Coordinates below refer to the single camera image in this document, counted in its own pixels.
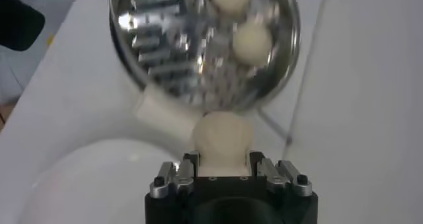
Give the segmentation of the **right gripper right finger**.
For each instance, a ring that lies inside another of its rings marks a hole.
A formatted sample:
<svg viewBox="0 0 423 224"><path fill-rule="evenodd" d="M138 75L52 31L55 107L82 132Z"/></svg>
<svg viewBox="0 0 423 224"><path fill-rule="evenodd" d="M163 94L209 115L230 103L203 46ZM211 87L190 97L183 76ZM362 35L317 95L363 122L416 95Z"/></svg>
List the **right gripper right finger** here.
<svg viewBox="0 0 423 224"><path fill-rule="evenodd" d="M268 189L276 192L288 189L300 197L309 197L313 194L312 183L308 176L301 174L291 161L279 160L273 163L260 151L250 151L247 154L251 176L265 177Z"/></svg>

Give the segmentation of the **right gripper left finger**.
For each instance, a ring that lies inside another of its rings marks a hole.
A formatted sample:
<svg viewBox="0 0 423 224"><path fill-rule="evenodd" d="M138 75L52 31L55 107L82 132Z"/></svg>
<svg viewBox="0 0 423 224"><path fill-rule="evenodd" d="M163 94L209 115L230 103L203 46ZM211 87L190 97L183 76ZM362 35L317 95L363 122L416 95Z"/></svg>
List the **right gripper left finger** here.
<svg viewBox="0 0 423 224"><path fill-rule="evenodd" d="M179 164L164 162L149 186L150 197L162 199L171 194L189 195L198 177L199 159L199 152L191 151L183 155Z"/></svg>

